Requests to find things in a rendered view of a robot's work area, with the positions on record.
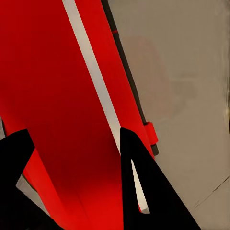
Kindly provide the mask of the radio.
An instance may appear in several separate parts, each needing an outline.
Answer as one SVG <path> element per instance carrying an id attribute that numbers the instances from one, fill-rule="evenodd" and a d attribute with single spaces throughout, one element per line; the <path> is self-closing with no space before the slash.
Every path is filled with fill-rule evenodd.
<path id="1" fill-rule="evenodd" d="M 3 131 L 28 130 L 22 176 L 64 230 L 124 230 L 121 128 L 159 154 L 138 96 L 107 0 L 0 0 Z"/>

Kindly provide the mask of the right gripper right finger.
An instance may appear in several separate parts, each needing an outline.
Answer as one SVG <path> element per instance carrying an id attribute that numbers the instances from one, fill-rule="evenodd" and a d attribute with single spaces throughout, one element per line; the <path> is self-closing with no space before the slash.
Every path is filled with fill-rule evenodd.
<path id="1" fill-rule="evenodd" d="M 201 230 L 138 135 L 121 128 L 124 230 Z M 139 211 L 133 160 L 150 214 Z"/>

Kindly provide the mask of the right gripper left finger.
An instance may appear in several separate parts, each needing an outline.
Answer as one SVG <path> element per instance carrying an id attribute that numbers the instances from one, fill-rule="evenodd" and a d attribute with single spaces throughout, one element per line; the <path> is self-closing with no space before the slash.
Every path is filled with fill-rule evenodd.
<path id="1" fill-rule="evenodd" d="M 0 213 L 34 149 L 34 142 L 27 129 L 14 132 L 0 140 Z"/>

